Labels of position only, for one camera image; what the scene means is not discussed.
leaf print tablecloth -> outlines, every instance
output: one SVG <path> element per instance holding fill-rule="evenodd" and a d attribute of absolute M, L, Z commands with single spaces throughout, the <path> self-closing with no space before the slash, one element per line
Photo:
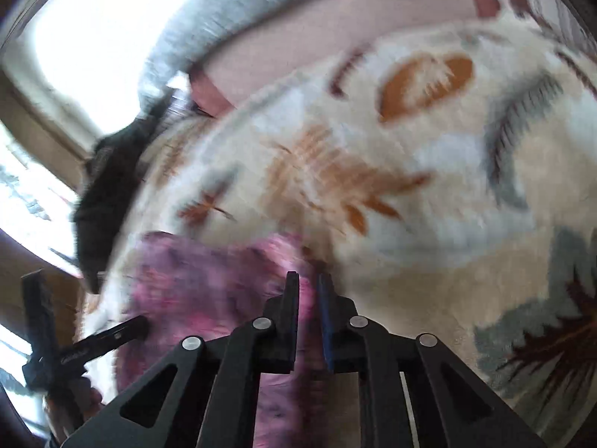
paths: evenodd
<path fill-rule="evenodd" d="M 597 399 L 595 83 L 589 59 L 504 14 L 392 35 L 183 122 L 83 334 L 124 319 L 147 231 L 208 246 L 291 233 L 360 314 L 435 333 L 565 446 Z M 113 364 L 90 365 L 107 399 Z M 329 446 L 358 445 L 351 381 L 331 387 Z"/>

pink cloth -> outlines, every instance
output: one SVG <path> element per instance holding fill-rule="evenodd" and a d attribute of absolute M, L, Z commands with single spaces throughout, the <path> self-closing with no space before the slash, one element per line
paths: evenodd
<path fill-rule="evenodd" d="M 211 249 L 164 232 L 145 236 L 128 316 L 145 315 L 151 332 L 118 352 L 116 382 L 126 388 L 181 339 L 228 335 L 284 289 L 288 271 L 300 275 L 297 359 L 290 375 L 264 374 L 259 388 L 255 447 L 316 443 L 324 364 L 315 314 L 312 268 L 296 237 L 274 235 L 251 246 Z"/>

gray cloth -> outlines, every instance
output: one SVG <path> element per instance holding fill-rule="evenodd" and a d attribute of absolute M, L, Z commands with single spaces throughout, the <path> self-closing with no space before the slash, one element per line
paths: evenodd
<path fill-rule="evenodd" d="M 168 21 L 139 80 L 141 111 L 147 112 L 178 71 L 188 71 L 217 44 L 294 0 L 187 0 Z"/>

silver screw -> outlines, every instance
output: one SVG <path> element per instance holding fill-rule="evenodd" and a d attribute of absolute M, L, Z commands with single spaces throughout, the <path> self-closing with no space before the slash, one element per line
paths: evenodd
<path fill-rule="evenodd" d="M 185 350 L 197 350 L 201 345 L 201 339 L 197 337 L 187 337 L 183 340 L 183 349 Z"/>
<path fill-rule="evenodd" d="M 419 337 L 419 342 L 425 347 L 435 347 L 438 344 L 438 338 L 430 333 L 424 333 Z"/>
<path fill-rule="evenodd" d="M 269 318 L 259 317 L 253 320 L 253 327 L 258 330 L 267 330 L 272 326 L 272 321 Z"/>
<path fill-rule="evenodd" d="M 352 325 L 356 329 L 362 329 L 363 327 L 369 325 L 369 320 L 367 320 L 365 317 L 357 315 L 356 317 L 352 317 L 350 319 L 350 325 Z"/>

triangular cutout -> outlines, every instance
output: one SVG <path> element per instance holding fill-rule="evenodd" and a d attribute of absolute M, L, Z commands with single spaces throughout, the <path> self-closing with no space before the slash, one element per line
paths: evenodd
<path fill-rule="evenodd" d="M 120 415 L 133 423 L 151 428 L 157 420 L 177 371 L 176 365 L 167 365 L 121 407 Z"/>
<path fill-rule="evenodd" d="M 446 363 L 442 363 L 441 372 L 454 402 L 456 413 L 464 423 L 471 424 L 491 415 L 491 407 L 477 395 L 458 372 Z"/>

